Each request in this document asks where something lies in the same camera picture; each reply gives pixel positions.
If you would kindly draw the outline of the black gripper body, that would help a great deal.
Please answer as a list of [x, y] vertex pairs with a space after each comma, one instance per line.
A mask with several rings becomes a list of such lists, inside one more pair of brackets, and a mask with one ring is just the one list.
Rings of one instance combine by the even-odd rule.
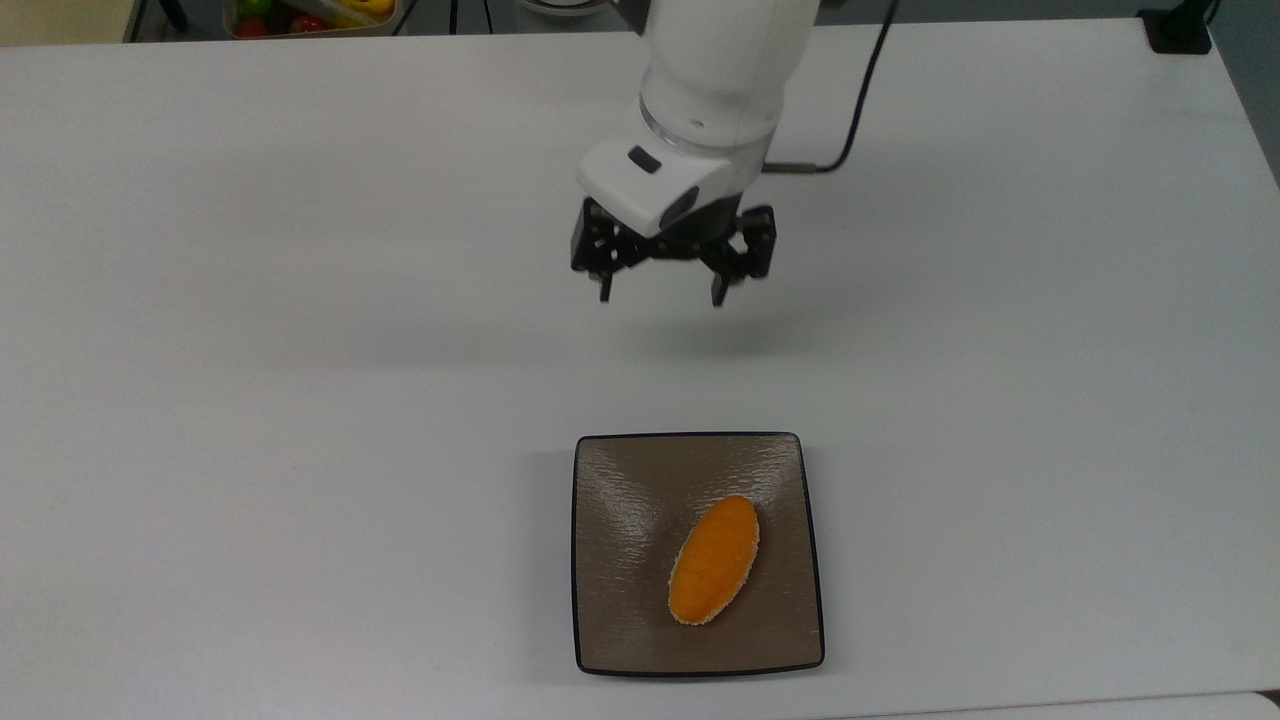
[[650, 258], [733, 263], [731, 240], [739, 231], [739, 205], [705, 205], [655, 234], [628, 228], [628, 236], [652, 250]]

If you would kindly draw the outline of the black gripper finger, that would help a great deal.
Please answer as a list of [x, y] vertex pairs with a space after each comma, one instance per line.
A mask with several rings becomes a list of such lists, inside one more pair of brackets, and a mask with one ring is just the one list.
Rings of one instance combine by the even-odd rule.
[[760, 205], [735, 219], [733, 231], [700, 247], [700, 261], [712, 270], [710, 304], [722, 307], [728, 291], [748, 279], [769, 275], [777, 227], [774, 209]]
[[634, 233], [594, 199], [584, 199], [571, 238], [571, 269], [599, 284], [602, 304], [611, 300], [614, 275], [640, 261], [641, 247]]

